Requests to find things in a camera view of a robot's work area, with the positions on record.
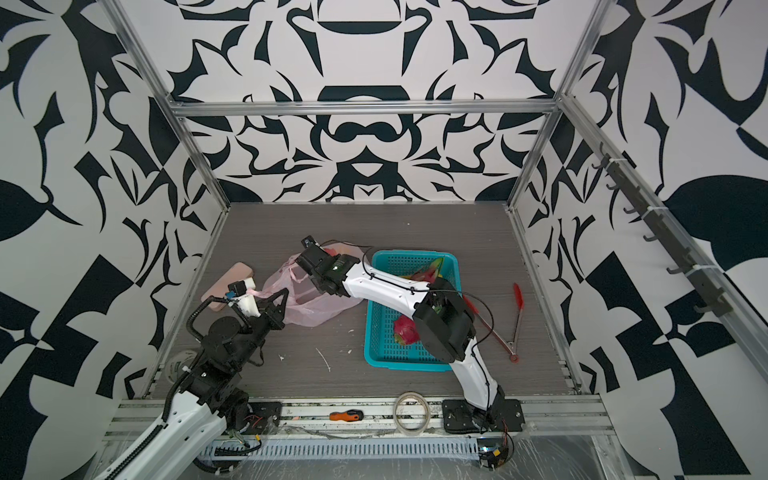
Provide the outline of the pink plastic bag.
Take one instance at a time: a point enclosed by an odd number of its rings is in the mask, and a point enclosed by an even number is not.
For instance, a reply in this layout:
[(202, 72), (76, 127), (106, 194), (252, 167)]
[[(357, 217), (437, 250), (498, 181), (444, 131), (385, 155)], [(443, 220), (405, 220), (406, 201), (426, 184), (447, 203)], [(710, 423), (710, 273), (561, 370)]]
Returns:
[(330, 295), (319, 291), (310, 276), (298, 265), (299, 254), (294, 254), (254, 293), (267, 298), (282, 289), (288, 290), (284, 316), (285, 324), (314, 328), (359, 305), (362, 300)]

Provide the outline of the teal plastic basket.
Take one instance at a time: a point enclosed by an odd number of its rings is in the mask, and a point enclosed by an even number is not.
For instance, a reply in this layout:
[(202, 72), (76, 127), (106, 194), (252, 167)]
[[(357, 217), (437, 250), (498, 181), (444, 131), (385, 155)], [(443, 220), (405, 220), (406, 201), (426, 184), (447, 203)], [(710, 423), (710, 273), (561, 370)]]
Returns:
[[(386, 273), (410, 277), (436, 262), (437, 273), (457, 290), (461, 289), (459, 262), (446, 252), (422, 250), (380, 250), (372, 266)], [(369, 365), (396, 371), (449, 372), (420, 342), (401, 345), (395, 340), (395, 322), (400, 313), (378, 303), (368, 303), (364, 356)]]

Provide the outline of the red dragon fruit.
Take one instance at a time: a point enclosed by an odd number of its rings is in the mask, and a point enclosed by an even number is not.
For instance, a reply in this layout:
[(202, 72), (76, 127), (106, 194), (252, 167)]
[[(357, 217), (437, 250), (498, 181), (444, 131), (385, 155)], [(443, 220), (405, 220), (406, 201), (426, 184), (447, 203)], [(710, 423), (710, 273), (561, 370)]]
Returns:
[(409, 275), (408, 278), (417, 282), (433, 283), (437, 278), (442, 276), (441, 271), (443, 264), (444, 258), (438, 257)]
[(420, 341), (415, 322), (401, 315), (393, 324), (393, 338), (401, 346), (409, 346)]

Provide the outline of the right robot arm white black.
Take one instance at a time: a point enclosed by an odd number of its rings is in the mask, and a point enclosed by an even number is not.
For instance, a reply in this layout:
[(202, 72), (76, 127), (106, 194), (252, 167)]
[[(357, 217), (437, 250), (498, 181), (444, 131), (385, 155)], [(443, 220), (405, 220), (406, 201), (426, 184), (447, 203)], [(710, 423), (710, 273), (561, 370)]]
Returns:
[(505, 427), (505, 394), (482, 358), (475, 314), (464, 293), (443, 278), (432, 283), (408, 280), (351, 255), (332, 255), (311, 236), (302, 245), (297, 264), (317, 290), (378, 303), (414, 321), (423, 346), (448, 364), (459, 381), (473, 423), (471, 431)]

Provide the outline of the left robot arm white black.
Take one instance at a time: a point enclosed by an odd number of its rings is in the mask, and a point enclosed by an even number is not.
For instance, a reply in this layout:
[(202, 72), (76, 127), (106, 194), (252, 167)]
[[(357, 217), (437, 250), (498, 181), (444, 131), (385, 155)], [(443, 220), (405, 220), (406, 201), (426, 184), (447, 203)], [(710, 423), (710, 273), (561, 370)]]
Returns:
[(234, 469), (198, 460), (216, 438), (246, 429), (249, 396), (238, 388), (244, 366), (266, 336), (285, 327), (289, 291), (260, 297), (243, 281), (205, 298), (185, 321), (200, 348), (168, 391), (161, 414), (99, 479), (177, 479), (189, 465), (221, 475)]

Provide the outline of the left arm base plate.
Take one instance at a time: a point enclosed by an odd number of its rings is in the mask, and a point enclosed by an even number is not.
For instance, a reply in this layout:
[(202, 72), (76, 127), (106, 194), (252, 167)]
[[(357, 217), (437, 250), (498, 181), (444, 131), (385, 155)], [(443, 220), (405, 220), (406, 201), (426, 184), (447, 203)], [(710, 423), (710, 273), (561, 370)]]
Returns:
[(270, 434), (281, 424), (282, 407), (279, 401), (248, 402), (236, 411), (236, 430), (243, 435)]

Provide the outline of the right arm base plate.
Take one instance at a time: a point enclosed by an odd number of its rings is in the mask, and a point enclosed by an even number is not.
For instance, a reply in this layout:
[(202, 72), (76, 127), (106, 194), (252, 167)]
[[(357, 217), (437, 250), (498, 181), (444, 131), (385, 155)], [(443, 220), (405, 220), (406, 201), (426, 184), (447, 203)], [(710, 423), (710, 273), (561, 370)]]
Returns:
[(441, 402), (443, 429), (450, 434), (521, 432), (526, 420), (517, 399), (497, 396), (489, 411), (471, 406), (465, 400)]

